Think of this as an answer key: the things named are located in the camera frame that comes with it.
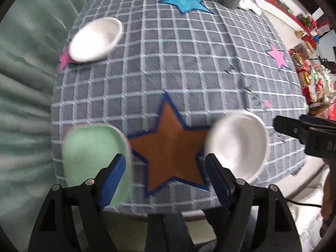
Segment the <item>person's right hand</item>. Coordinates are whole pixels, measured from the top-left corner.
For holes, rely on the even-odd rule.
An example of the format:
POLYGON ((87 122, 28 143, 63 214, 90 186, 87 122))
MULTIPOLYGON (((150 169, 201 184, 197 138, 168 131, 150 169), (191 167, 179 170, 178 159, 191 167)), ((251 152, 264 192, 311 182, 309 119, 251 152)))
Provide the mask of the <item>person's right hand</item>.
POLYGON ((331 229, 332 234, 335 234, 335 226, 333 226, 335 220, 335 160, 323 158, 323 162, 329 166, 330 171, 323 187, 321 207, 323 222, 319 231, 321 238, 329 235, 329 229, 331 229))

